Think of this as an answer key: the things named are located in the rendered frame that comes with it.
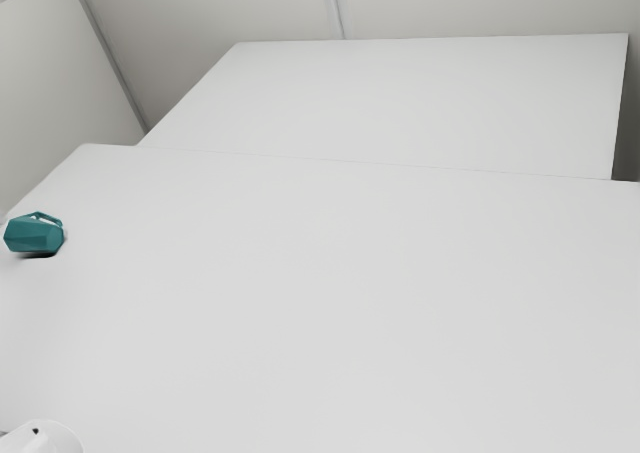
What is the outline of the teal faceted mug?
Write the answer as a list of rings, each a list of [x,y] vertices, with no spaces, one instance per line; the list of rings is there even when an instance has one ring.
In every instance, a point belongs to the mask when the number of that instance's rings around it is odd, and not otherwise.
[[[15,253],[55,254],[65,241],[64,225],[60,219],[36,211],[12,218],[3,240]]]

